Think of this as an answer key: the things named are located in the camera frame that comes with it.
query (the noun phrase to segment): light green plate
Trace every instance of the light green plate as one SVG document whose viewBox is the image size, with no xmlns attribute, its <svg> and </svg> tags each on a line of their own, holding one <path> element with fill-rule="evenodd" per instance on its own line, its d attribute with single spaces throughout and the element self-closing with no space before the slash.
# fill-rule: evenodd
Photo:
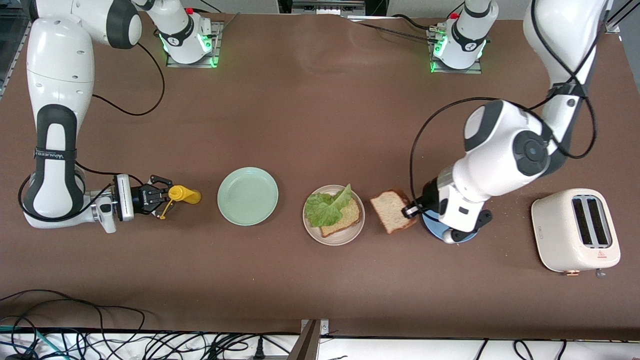
<svg viewBox="0 0 640 360">
<path fill-rule="evenodd" d="M 278 185 L 261 168 L 239 168 L 229 174 L 218 189 L 220 212 L 235 225 L 249 226 L 264 221 L 276 204 Z"/>
</svg>

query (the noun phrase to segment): beige plate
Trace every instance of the beige plate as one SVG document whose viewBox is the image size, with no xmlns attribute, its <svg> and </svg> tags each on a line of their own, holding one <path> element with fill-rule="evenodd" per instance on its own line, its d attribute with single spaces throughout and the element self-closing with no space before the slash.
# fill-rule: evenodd
<svg viewBox="0 0 640 360">
<path fill-rule="evenodd" d="M 321 187 L 320 189 L 314 191 L 313 193 L 328 193 L 330 195 L 337 194 L 340 190 L 344 189 L 344 186 L 341 185 L 326 185 Z M 353 198 L 358 202 L 358 206 L 360 206 L 360 221 L 357 224 L 351 225 L 345 230 L 338 231 L 337 233 L 331 234 L 326 238 L 322 237 L 322 232 L 319 227 L 312 227 L 309 223 L 309 220 L 305 217 L 305 207 L 302 207 L 302 222 L 305 224 L 305 229 L 311 235 L 313 239 L 315 239 L 319 243 L 323 243 L 325 245 L 330 246 L 338 246 L 344 245 L 349 241 L 353 240 L 360 234 L 362 227 L 364 226 L 364 205 L 362 204 L 362 200 L 353 193 Z"/>
</svg>

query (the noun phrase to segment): green led light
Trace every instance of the green led light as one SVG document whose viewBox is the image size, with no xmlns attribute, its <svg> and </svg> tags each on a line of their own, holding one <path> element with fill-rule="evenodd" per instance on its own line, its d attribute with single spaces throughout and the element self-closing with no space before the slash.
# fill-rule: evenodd
<svg viewBox="0 0 640 360">
<path fill-rule="evenodd" d="M 198 41 L 200 41 L 200 45 L 202 46 L 202 50 L 204 50 L 204 51 L 209 51 L 209 47 L 210 47 L 211 45 L 209 44 L 209 45 L 207 46 L 207 44 L 205 44 L 205 43 L 204 43 L 204 40 L 203 40 L 203 39 L 206 39 L 206 38 L 205 38 L 205 37 L 202 37 L 202 36 L 198 37 Z"/>
<path fill-rule="evenodd" d="M 480 56 L 482 56 L 482 50 L 484 50 L 485 45 L 486 45 L 486 40 L 482 43 L 482 45 L 480 45 L 480 52 L 478 53 L 478 57 L 476 59 L 480 59 Z"/>
<path fill-rule="evenodd" d="M 164 49 L 164 51 L 165 51 L 166 53 L 169 53 L 169 50 L 167 50 L 167 48 L 166 48 L 166 43 L 164 42 L 164 39 L 163 39 L 163 38 L 160 38 L 160 41 L 162 41 L 162 48 Z"/>
<path fill-rule="evenodd" d="M 447 45 L 447 35 L 443 35 L 442 40 L 439 41 L 438 44 L 440 44 L 440 46 L 436 46 L 433 49 L 433 54 L 437 57 L 441 57 L 442 52 L 444 51 L 444 47 Z"/>
</svg>

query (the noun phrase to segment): plate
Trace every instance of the plate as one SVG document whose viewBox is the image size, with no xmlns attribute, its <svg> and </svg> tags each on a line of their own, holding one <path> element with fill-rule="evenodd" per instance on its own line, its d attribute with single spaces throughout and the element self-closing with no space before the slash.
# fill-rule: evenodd
<svg viewBox="0 0 640 360">
<path fill-rule="evenodd" d="M 344 186 L 342 185 L 326 185 L 314 191 L 312 194 L 328 193 L 330 195 L 335 195 L 342 189 L 344 189 Z M 364 226 L 364 205 L 362 204 L 362 200 L 360 200 L 355 192 L 352 192 L 352 194 L 353 198 L 356 199 L 358 206 L 360 207 L 360 221 L 357 224 L 349 226 L 345 230 L 341 230 L 337 233 L 331 234 L 326 238 L 322 237 L 322 232 L 320 231 L 319 227 L 311 226 L 311 223 L 305 217 L 305 207 L 304 205 L 302 206 L 302 222 L 305 224 L 305 229 L 307 230 L 309 235 L 311 235 L 311 237 L 315 241 L 329 246 L 338 246 L 350 242 L 351 240 L 355 239 L 358 234 L 360 234 L 360 231 L 362 231 L 362 227 Z"/>
<path fill-rule="evenodd" d="M 240 226 L 259 224 L 278 204 L 278 185 L 257 167 L 239 168 L 218 189 L 218 208 L 229 222 Z"/>
</svg>

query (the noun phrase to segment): bread crust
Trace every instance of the bread crust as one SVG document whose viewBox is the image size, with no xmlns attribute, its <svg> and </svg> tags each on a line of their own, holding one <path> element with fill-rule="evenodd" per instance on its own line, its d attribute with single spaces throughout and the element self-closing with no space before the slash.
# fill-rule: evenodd
<svg viewBox="0 0 640 360">
<path fill-rule="evenodd" d="M 377 199 L 378 197 L 381 197 L 382 195 L 384 195 L 385 193 L 388 192 L 392 192 L 395 193 L 396 195 L 398 195 L 398 197 L 402 200 L 402 202 L 404 203 L 405 206 L 409 205 L 411 203 L 411 201 L 409 200 L 409 197 L 404 193 L 404 191 L 402 191 L 401 189 L 398 188 L 393 188 L 393 189 L 389 189 L 386 190 L 384 192 L 381 192 L 380 195 L 372 198 L 373 199 Z M 373 207 L 373 210 L 376 211 L 376 213 L 378 213 L 378 209 L 376 209 L 376 206 L 373 204 L 373 202 L 371 202 L 371 206 Z M 387 229 L 387 227 L 385 226 L 385 223 L 382 223 L 382 226 L 385 228 L 385 231 L 387 232 L 387 234 L 391 235 L 396 231 L 400 231 L 400 230 L 404 230 L 409 228 L 410 226 L 412 226 L 413 224 L 415 224 L 418 221 L 418 218 L 412 218 L 412 219 L 407 219 L 407 223 L 406 225 L 402 226 L 402 227 L 398 227 L 396 229 L 392 229 L 391 231 L 389 231 L 389 229 Z"/>
</svg>

